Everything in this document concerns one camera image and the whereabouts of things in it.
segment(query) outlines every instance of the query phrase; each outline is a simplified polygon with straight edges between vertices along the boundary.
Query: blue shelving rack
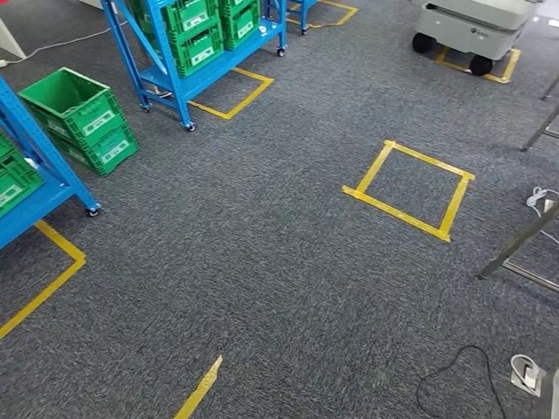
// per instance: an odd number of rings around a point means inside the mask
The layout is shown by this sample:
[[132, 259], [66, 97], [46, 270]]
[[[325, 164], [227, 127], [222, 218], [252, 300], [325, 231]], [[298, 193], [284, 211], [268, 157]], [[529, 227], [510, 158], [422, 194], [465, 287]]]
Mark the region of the blue shelving rack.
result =
[[0, 127], [17, 141], [45, 180], [32, 195], [0, 217], [0, 249], [73, 195], [84, 203], [88, 215], [97, 214], [100, 205], [2, 76]]
[[[211, 63], [204, 65], [187, 78], [181, 78], [177, 73], [174, 60], [168, 44], [168, 38], [165, 30], [161, 9], [174, 3], [176, 0], [144, 0], [146, 10], [153, 23], [155, 38], [159, 46], [162, 57], [147, 41], [141, 29], [126, 7], [123, 0], [101, 0], [109, 26], [114, 34], [116, 44], [124, 58], [130, 78], [140, 99], [140, 106], [149, 112], [151, 101], [156, 101], [169, 106], [178, 112], [183, 127], [188, 131], [194, 131], [195, 125], [190, 119], [187, 103], [189, 100], [203, 92], [232, 68], [239, 65], [242, 60], [253, 52], [261, 48], [264, 44], [278, 36], [277, 55], [283, 56], [287, 47], [286, 40], [286, 1], [286, 0], [264, 0], [264, 16], [261, 18], [260, 30], [253, 33], [239, 45], [233, 51], [225, 51]], [[113, 6], [127, 20], [140, 43], [152, 59], [153, 65], [146, 70], [139, 71], [134, 60], [126, 38], [119, 22]], [[171, 98], [160, 98], [154, 92], [147, 89], [144, 83], [157, 86], [158, 88], [173, 94]]]
[[301, 22], [301, 33], [301, 35], [306, 35], [308, 31], [308, 23], [307, 21], [307, 15], [308, 10], [313, 7], [318, 0], [288, 0], [289, 3], [298, 4], [298, 9], [290, 8], [289, 13], [297, 13], [300, 16], [299, 21]]

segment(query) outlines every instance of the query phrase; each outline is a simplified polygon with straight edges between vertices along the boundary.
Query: yellow tape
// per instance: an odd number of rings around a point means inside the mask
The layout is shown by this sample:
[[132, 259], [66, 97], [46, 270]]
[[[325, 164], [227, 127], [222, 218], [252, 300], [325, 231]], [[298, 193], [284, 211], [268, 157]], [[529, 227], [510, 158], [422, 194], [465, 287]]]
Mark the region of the yellow tape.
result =
[[[348, 6], [347, 4], [330, 2], [329, 0], [318, 0], [317, 3], [324, 3], [324, 4], [328, 4], [330, 6], [339, 7], [340, 9], [345, 9], [347, 12], [343, 15], [340, 20], [334, 24], [307, 24], [309, 28], [319, 29], [319, 28], [326, 28], [328, 26], [341, 26], [342, 24], [344, 24], [347, 22], [348, 20], [350, 20], [351, 18], [352, 18], [355, 13], [360, 11], [357, 7]], [[290, 9], [287, 9], [287, 11], [288, 12], [289, 11], [298, 11], [299, 9], [301, 9], [301, 4], [297, 3]], [[295, 19], [291, 19], [290, 17], [287, 17], [286, 21], [289, 22], [291, 24], [301, 24], [301, 21], [298, 21]]]
[[220, 369], [220, 365], [223, 361], [223, 357], [220, 355], [218, 357], [214, 365], [208, 371], [202, 379], [199, 382], [198, 387], [190, 395], [181, 410], [177, 413], [174, 419], [188, 419], [190, 415], [194, 412], [196, 408], [208, 393], [208, 391], [214, 385], [215, 380], [218, 378], [218, 370]]
[[382, 166], [382, 163], [384, 163], [387, 157], [388, 157], [388, 154], [396, 145], [395, 141], [385, 141], [385, 146], [381, 150], [380, 153], [378, 153], [378, 156], [375, 159], [375, 161], [372, 162], [372, 164], [370, 166], [369, 170], [367, 170], [367, 173], [363, 176], [363, 178], [360, 182], [360, 184], [357, 186], [357, 190], [362, 194], [365, 193], [367, 188], [369, 188], [369, 185], [370, 185], [371, 182], [372, 182], [372, 179], [378, 173], [378, 170], [381, 169], [381, 166]]
[[[439, 52], [437, 57], [435, 58], [435, 62], [444, 65], [449, 68], [452, 68], [454, 70], [459, 70], [460, 72], [468, 72], [468, 68], [465, 67], [463, 65], [458, 65], [454, 63], [449, 63], [448, 61], [446, 61], [445, 58], [446, 57], [446, 54], [448, 53], [449, 48], [447, 46], [444, 46], [442, 48], [440, 52]], [[518, 62], [518, 59], [520, 57], [520, 50], [513, 48], [510, 50], [510, 57], [508, 60], [508, 63], [507, 63], [507, 66], [505, 68], [505, 71], [503, 72], [503, 75], [502, 77], [495, 76], [493, 74], [486, 74], [483, 76], [484, 79], [494, 81], [496, 83], [502, 83], [502, 84], [506, 84], [510, 82], [511, 77], [512, 77], [512, 72], [515, 69], [516, 64]]]
[[458, 183], [456, 190], [455, 190], [454, 194], [452, 195], [452, 199], [450, 200], [450, 203], [448, 205], [448, 208], [446, 208], [446, 212], [444, 214], [443, 221], [440, 223], [441, 231], [444, 231], [448, 236], [449, 236], [450, 226], [452, 225], [452, 221], [454, 221], [454, 218], [458, 212], [458, 207], [460, 206], [460, 203], [462, 201], [464, 194], [466, 193], [466, 188], [468, 186], [468, 182], [470, 179], [473, 178], [468, 178], [465, 176], [460, 179], [460, 182]]
[[388, 203], [383, 203], [381, 201], [378, 201], [378, 199], [375, 199], [372, 196], [363, 194], [361, 192], [359, 192], [359, 190], [351, 189], [347, 186], [342, 186], [341, 189], [347, 195], [351, 195], [354, 198], [357, 198], [364, 203], [368, 203], [369, 205], [375, 206], [379, 210], [383, 210], [391, 216], [400, 218], [400, 220], [405, 223], [409, 223], [414, 227], [417, 227], [418, 229], [423, 230], [427, 233], [433, 234], [434, 236], [440, 238], [442, 240], [445, 240], [446, 242], [450, 241], [448, 237], [446, 237], [444, 232], [440, 231], [440, 229], [437, 229], [428, 223], [424, 223], [422, 220], [418, 220], [417, 218], [415, 218], [414, 216], [407, 215], [405, 212], [400, 211], [399, 209], [396, 209], [394, 207], [388, 205]]
[[[378, 173], [378, 170], [381, 169], [381, 166], [386, 160], [386, 158], [388, 158], [388, 154], [392, 149], [401, 151], [402, 153], [410, 155], [412, 157], [415, 157], [418, 160], [425, 161], [425, 163], [432, 164], [433, 166], [443, 168], [461, 176], [460, 181], [458, 183], [458, 186], [454, 191], [452, 198], [450, 200], [450, 203], [445, 211], [444, 217], [443, 218], [443, 221], [439, 228], [434, 227], [428, 223], [424, 223], [423, 221], [415, 218], [414, 216], [410, 216], [405, 212], [388, 205], [388, 203], [383, 203], [372, 196], [368, 196], [365, 193], [367, 188], [369, 188], [370, 183], [372, 182], [375, 176]], [[417, 227], [418, 229], [432, 234], [435, 237], [440, 238], [441, 240], [449, 242], [450, 227], [452, 225], [454, 218], [456, 216], [456, 213], [458, 212], [458, 207], [460, 206], [460, 203], [462, 201], [462, 198], [465, 194], [468, 182], [474, 180], [474, 178], [475, 176], [459, 168], [455, 168], [454, 166], [434, 159], [428, 155], [425, 155], [423, 153], [419, 153], [415, 150], [412, 150], [410, 148], [402, 146], [401, 144], [398, 144], [395, 141], [386, 140], [385, 141], [385, 146], [381, 150], [380, 153], [378, 153], [378, 156], [377, 156], [376, 159], [372, 162], [367, 173], [363, 176], [361, 182], [360, 182], [360, 184], [357, 186], [357, 189], [352, 189], [347, 186], [342, 186], [341, 189], [347, 195], [353, 196], [364, 203], [375, 206], [376, 208], [378, 208], [379, 210], [383, 210], [386, 213], [391, 214], [391, 216], [395, 216], [403, 222], [413, 225], [414, 227]]]
[[269, 85], [270, 85], [273, 79], [270, 79], [269, 77], [262, 76], [261, 74], [256, 74], [254, 72], [249, 72], [247, 70], [243, 70], [242, 68], [235, 67], [233, 69], [233, 72], [238, 72], [239, 74], [242, 74], [244, 76], [250, 77], [252, 79], [256, 79], [258, 81], [261, 81], [261, 83], [257, 87], [255, 91], [250, 93], [249, 96], [244, 98], [242, 100], [239, 104], [233, 106], [233, 109], [230, 110], [229, 112], [221, 112], [218, 111], [217, 109], [214, 109], [213, 107], [209, 107], [206, 105], [202, 105], [201, 103], [195, 102], [193, 100], [190, 100], [189, 103], [192, 106], [196, 106], [199, 109], [202, 109], [205, 112], [212, 113], [215, 116], [219, 116], [220, 118], [223, 118], [224, 120], [230, 120], [233, 118], [233, 116], [238, 114], [239, 112], [242, 111], [242, 109], [249, 106], [251, 102], [256, 99], [258, 95], [266, 90]]
[[455, 168], [454, 166], [451, 166], [449, 164], [443, 163], [440, 160], [434, 159], [432, 157], [430, 157], [428, 155], [425, 155], [423, 153], [419, 153], [418, 151], [412, 150], [411, 148], [407, 148], [405, 146], [402, 146], [401, 144], [397, 144], [394, 143], [392, 147], [400, 150], [402, 153], [406, 153], [406, 155], [411, 155], [413, 157], [415, 157], [416, 159], [425, 161], [426, 163], [432, 164], [433, 166], [437, 166], [438, 168], [443, 168], [445, 170], [448, 170], [449, 172], [452, 172], [459, 176], [465, 176], [469, 179], [474, 179], [474, 175], [465, 172], [464, 170], [462, 170], [461, 168]]
[[46, 299], [60, 288], [66, 281], [71, 278], [73, 275], [78, 272], [82, 266], [85, 264], [85, 255], [82, 251], [62, 237], [60, 233], [53, 229], [45, 221], [39, 221], [35, 225], [35, 227], [45, 234], [53, 243], [57, 245], [61, 250], [66, 252], [70, 258], [74, 259], [74, 263], [72, 264], [69, 268], [63, 272], [62, 275], [60, 275], [48, 287], [40, 292], [38, 296], [32, 299], [30, 303], [28, 303], [26, 306], [20, 310], [11, 319], [8, 320], [7, 323], [0, 327], [0, 340], [5, 338], [7, 334], [11, 332], [14, 327], [25, 320], [27, 316], [35, 311], [37, 307], [43, 304]]

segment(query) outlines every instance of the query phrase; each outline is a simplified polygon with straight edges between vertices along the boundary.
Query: green crate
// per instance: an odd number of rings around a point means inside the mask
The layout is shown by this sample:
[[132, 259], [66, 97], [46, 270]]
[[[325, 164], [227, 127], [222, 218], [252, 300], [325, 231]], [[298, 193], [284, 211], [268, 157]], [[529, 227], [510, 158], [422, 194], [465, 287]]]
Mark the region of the green crate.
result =
[[44, 183], [16, 149], [0, 157], [0, 216], [3, 216]]
[[[212, 17], [205, 24], [199, 25], [196, 31], [177, 37], [169, 35], [168, 44], [174, 58], [177, 72], [181, 77], [188, 77], [224, 52], [224, 37], [218, 17]], [[153, 48], [161, 56], [156, 45]]]
[[261, 18], [259, 0], [230, 10], [230, 14], [221, 15], [224, 26], [224, 44], [227, 50], [234, 50], [255, 31], [258, 31]]
[[109, 175], [137, 151], [136, 139], [126, 124], [113, 130], [91, 148], [79, 148], [57, 133], [48, 134], [62, 153], [101, 176]]
[[[192, 31], [218, 15], [218, 2], [219, 0], [178, 0], [161, 11], [165, 31], [178, 36]], [[143, 31], [153, 34], [152, 22], [144, 0], [133, 0], [130, 4], [134, 18]]]
[[0, 158], [11, 151], [14, 151], [15, 147], [8, 139], [5, 135], [0, 133]]
[[220, 0], [220, 16], [232, 17], [255, 0]]
[[63, 67], [19, 93], [43, 126], [93, 146], [125, 122], [109, 86]]

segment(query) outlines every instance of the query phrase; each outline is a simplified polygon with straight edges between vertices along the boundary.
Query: yellow tape square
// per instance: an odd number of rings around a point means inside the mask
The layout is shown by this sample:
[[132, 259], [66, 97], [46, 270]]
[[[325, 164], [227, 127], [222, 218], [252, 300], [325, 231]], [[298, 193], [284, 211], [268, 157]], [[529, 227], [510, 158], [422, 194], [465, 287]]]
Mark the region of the yellow tape square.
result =
[[252, 93], [249, 94], [249, 96], [246, 96], [246, 98], [239, 102], [238, 105], [233, 106], [233, 108], [230, 110], [229, 112], [218, 111], [217, 109], [214, 109], [213, 107], [202, 105], [201, 103], [195, 102], [193, 100], [190, 100], [189, 103], [192, 106], [199, 107], [199, 109], [202, 109], [203, 111], [209, 112], [215, 116], [219, 116], [220, 118], [223, 118], [224, 120], [230, 120], [233, 118], [233, 116], [238, 114], [239, 112], [242, 111], [242, 109], [245, 109], [249, 103], [256, 99], [256, 97], [258, 97], [261, 93], [266, 90], [267, 87], [268, 87], [273, 81], [273, 79], [270, 79], [269, 77], [261, 76], [261, 74], [256, 74], [254, 72], [248, 72], [247, 70], [242, 70], [242, 68], [239, 68], [239, 67], [235, 67], [233, 69], [233, 71], [238, 72], [239, 74], [242, 74], [244, 76], [250, 77], [252, 79], [259, 80], [261, 83], [258, 87], [257, 87], [255, 90], [254, 90]]
[[[440, 52], [439, 52], [437, 57], [435, 58], [435, 62], [440, 65], [444, 65], [449, 68], [453, 68], [454, 70], [459, 70], [460, 72], [469, 72], [469, 69], [468, 67], [465, 67], [463, 65], [459, 65], [459, 64], [454, 64], [454, 63], [449, 63], [448, 61], [446, 61], [446, 54], [448, 54], [449, 48], [447, 46], [443, 46]], [[518, 58], [520, 56], [520, 50], [517, 50], [516, 48], [513, 48], [510, 50], [509, 60], [508, 63], [507, 63], [506, 67], [505, 68], [505, 71], [503, 72], [503, 75], [501, 77], [496, 76], [493, 74], [486, 74], [483, 77], [484, 79], [494, 81], [496, 83], [508, 83], [510, 82], [510, 78], [512, 76], [512, 72], [516, 67], [516, 64], [518, 62]]]
[[[357, 9], [357, 7], [348, 6], [347, 4], [330, 2], [329, 0], [318, 0], [317, 3], [323, 3], [323, 4], [327, 4], [329, 6], [338, 7], [340, 9], [347, 10], [347, 12], [338, 22], [335, 22], [333, 24], [308, 24], [309, 28], [317, 29], [317, 28], [323, 28], [325, 26], [341, 26], [342, 24], [344, 24], [345, 22], [347, 22], [348, 20], [352, 18], [355, 13], [359, 11], [359, 9]], [[287, 9], [287, 12], [289, 13], [289, 11], [298, 11], [300, 8], [301, 8], [301, 4], [297, 3], [294, 5], [293, 7]], [[300, 21], [292, 19], [290, 17], [286, 18], [286, 21], [289, 22], [290, 24], [301, 24]]]
[[[425, 161], [426, 163], [432, 164], [438, 168], [443, 168], [449, 172], [452, 172], [456, 175], [461, 176], [461, 179], [458, 182], [458, 186], [456, 187], [456, 189], [455, 189], [452, 195], [452, 198], [450, 200], [450, 203], [448, 205], [448, 207], [445, 211], [445, 214], [443, 217], [443, 220], [441, 221], [440, 226], [434, 227], [432, 225], [424, 223], [423, 221], [415, 218], [414, 216], [408, 215], [399, 209], [391, 207], [391, 205], [388, 205], [388, 203], [383, 203], [381, 201], [378, 201], [378, 199], [375, 199], [372, 196], [368, 196], [365, 193], [367, 190], [367, 188], [369, 188], [370, 183], [372, 182], [375, 176], [377, 173], [378, 173], [378, 171], [381, 169], [381, 166], [382, 166], [382, 164], [388, 157], [388, 155], [393, 149], [398, 150], [398, 151], [400, 151], [406, 155], [415, 157], [416, 159], [418, 159], [421, 161]], [[468, 187], [468, 182], [472, 181], [474, 179], [475, 179], [475, 176], [471, 173], [468, 173], [468, 172], [465, 172], [460, 168], [455, 168], [454, 166], [451, 166], [449, 164], [446, 164], [442, 161], [434, 159], [428, 155], [424, 155], [422, 153], [412, 150], [410, 148], [402, 146], [400, 144], [397, 143], [396, 141], [386, 140], [385, 141], [385, 146], [381, 150], [378, 156], [376, 157], [376, 159], [375, 159], [375, 161], [372, 162], [372, 164], [367, 171], [367, 173], [365, 174], [365, 176], [363, 176], [361, 182], [360, 182], [360, 184], [357, 185], [357, 189], [352, 189], [352, 188], [344, 186], [344, 185], [342, 186], [341, 189], [344, 193], [350, 195], [350, 196], [353, 196], [354, 198], [359, 199], [364, 203], [368, 203], [369, 205], [375, 206], [380, 210], [383, 210], [385, 212], [391, 214], [391, 216], [395, 216], [403, 222], [413, 225], [414, 227], [417, 227], [419, 230], [423, 230], [427, 233], [432, 234], [435, 237], [440, 238], [441, 240], [449, 242], [450, 241], [450, 227], [452, 225], [452, 221], [454, 221], [454, 218], [456, 216], [456, 213], [458, 212], [458, 207], [462, 201], [464, 194], [465, 194], [466, 187]]]
[[73, 259], [74, 263], [66, 271], [62, 272], [61, 275], [40, 292], [30, 303], [28, 303], [11, 319], [0, 327], [0, 340], [5, 338], [7, 334], [11, 332], [14, 328], [25, 320], [37, 307], [43, 304], [48, 297], [60, 288], [62, 285], [66, 283], [66, 281], [71, 278], [73, 275], [78, 272], [82, 266], [85, 264], [85, 255], [82, 251], [62, 237], [59, 232], [53, 229], [45, 221], [38, 221], [35, 224], [35, 227], [45, 234], [51, 242], [60, 247], [62, 251], [65, 252], [70, 258]]

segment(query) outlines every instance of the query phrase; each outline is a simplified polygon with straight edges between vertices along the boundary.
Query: gray metal frame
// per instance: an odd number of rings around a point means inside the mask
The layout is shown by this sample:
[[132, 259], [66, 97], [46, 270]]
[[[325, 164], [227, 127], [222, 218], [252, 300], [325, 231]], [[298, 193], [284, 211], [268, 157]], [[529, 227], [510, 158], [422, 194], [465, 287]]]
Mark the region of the gray metal frame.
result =
[[509, 258], [512, 257], [514, 253], [520, 248], [523, 244], [531, 240], [533, 236], [539, 232], [545, 229], [548, 224], [552, 223], [554, 220], [559, 217], [559, 203], [554, 203], [548, 211], [544, 213], [541, 218], [538, 218], [535, 222], [528, 226], [528, 228], [523, 230], [515, 237], [514, 237], [508, 245], [504, 250], [499, 253], [496, 258], [489, 262], [478, 275], [478, 278], [486, 279], [492, 273], [496, 271], [500, 266], [502, 266], [509, 271], [515, 272], [521, 275], [524, 278], [529, 279], [536, 284], [545, 286], [545, 288], [554, 292], [559, 292], [559, 284], [550, 281], [549, 279], [543, 278], [539, 275], [536, 275], [532, 271], [528, 271], [526, 268], [517, 264], [513, 264], [509, 261]]
[[557, 85], [559, 85], [559, 76], [557, 76], [557, 79], [553, 80], [553, 83], [550, 84], [549, 87], [543, 93], [543, 96], [542, 96], [541, 99], [547, 100], [548, 97], [551, 96], [551, 92], [553, 92]]
[[548, 116], [545, 120], [543, 121], [543, 123], [537, 129], [533, 135], [532, 135], [532, 138], [528, 140], [523, 148], [520, 149], [520, 151], [528, 151], [532, 146], [536, 144], [536, 141], [538, 141], [541, 136], [542, 135], [547, 135], [548, 137], [552, 137], [559, 140], [559, 133], [556, 131], [552, 131], [549, 128], [549, 126], [555, 119], [557, 116], [559, 115], [559, 103], [555, 106], [555, 109], [553, 110], [553, 112], [550, 113], [549, 116]]

